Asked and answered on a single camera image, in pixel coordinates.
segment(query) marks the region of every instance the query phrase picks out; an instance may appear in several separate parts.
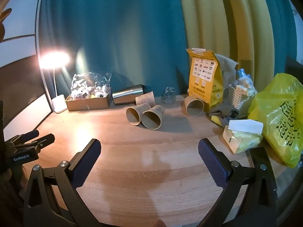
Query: white lamp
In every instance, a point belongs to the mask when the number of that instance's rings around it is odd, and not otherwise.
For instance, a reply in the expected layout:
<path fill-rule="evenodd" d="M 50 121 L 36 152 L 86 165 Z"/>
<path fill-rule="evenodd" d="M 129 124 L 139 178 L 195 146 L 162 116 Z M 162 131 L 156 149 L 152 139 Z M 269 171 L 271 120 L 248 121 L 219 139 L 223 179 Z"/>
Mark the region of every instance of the white lamp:
<path fill-rule="evenodd" d="M 56 91 L 56 97 L 52 99 L 54 111 L 61 113 L 67 109 L 64 95 L 57 94 L 56 80 L 55 80 L 55 68 L 63 67 L 69 62 L 68 54 L 60 51 L 50 52 L 44 55 L 40 61 L 40 67 L 43 69 L 53 69 L 54 74 L 54 86 Z"/>

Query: yellow plastic bag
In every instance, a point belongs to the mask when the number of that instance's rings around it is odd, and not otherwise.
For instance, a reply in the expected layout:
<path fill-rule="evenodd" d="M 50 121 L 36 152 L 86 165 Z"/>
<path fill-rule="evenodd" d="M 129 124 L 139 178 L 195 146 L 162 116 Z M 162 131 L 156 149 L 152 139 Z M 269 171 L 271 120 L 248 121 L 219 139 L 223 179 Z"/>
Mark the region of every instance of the yellow plastic bag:
<path fill-rule="evenodd" d="M 277 74 L 248 113 L 248 119 L 263 123 L 263 136 L 280 158 L 295 167 L 303 149 L 303 85 L 289 74 Z"/>

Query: table surface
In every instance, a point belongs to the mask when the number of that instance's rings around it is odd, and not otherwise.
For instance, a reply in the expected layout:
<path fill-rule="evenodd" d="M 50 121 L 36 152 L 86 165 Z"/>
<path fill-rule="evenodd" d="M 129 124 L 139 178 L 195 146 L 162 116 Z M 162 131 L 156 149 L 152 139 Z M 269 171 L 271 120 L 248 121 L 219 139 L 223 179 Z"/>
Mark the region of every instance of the table surface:
<path fill-rule="evenodd" d="M 96 138 L 102 145 L 101 155 L 77 191 L 100 222 L 141 227 L 153 226 L 159 219 L 167 226 L 201 221 L 222 189 L 198 154 L 199 140 L 209 138 L 219 151 L 243 166 L 252 163 L 245 152 L 231 153 L 222 138 L 223 129 L 205 114 L 187 116 L 184 96 L 163 106 L 166 115 L 156 131 L 128 123 L 125 106 L 52 113 L 38 130 L 40 136 L 53 133 L 55 142 L 40 152 L 39 160 L 25 164 L 27 175 L 35 164 L 55 167 L 70 160 Z M 269 146 L 267 152 L 277 178 L 285 166 Z M 244 191 L 243 186 L 234 207 Z"/>

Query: silver cup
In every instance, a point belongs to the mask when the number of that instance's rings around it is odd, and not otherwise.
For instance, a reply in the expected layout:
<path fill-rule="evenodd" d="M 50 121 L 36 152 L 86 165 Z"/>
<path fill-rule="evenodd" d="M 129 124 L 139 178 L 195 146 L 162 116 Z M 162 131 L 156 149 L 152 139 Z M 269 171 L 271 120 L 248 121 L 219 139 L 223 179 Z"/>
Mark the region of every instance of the silver cup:
<path fill-rule="evenodd" d="M 143 95 L 143 86 L 138 84 L 114 92 L 113 101 L 115 105 L 136 103 L 136 97 L 141 95 Z"/>

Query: bolt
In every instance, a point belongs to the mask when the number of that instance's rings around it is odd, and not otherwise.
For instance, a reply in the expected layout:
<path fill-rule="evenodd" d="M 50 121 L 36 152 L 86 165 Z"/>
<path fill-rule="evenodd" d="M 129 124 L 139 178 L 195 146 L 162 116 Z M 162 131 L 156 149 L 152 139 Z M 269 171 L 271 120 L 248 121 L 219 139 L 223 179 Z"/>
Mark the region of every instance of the bolt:
<path fill-rule="evenodd" d="M 37 171 L 37 170 L 39 170 L 40 169 L 40 166 L 39 165 L 35 165 L 34 167 L 33 167 L 33 170 L 34 171 Z"/>
<path fill-rule="evenodd" d="M 63 160 L 63 161 L 60 163 L 60 166 L 61 166 L 61 167 L 66 167 L 68 164 L 69 164 L 68 161 Z"/>
<path fill-rule="evenodd" d="M 237 162 L 237 161 L 232 161 L 231 162 L 231 165 L 233 166 L 233 167 L 238 167 L 240 164 L 239 164 L 239 162 Z"/>
<path fill-rule="evenodd" d="M 261 168 L 261 170 L 263 170 L 263 171 L 265 171 L 265 170 L 267 169 L 266 165 L 264 165 L 264 164 L 261 164 L 261 165 L 260 165 L 260 168 Z"/>

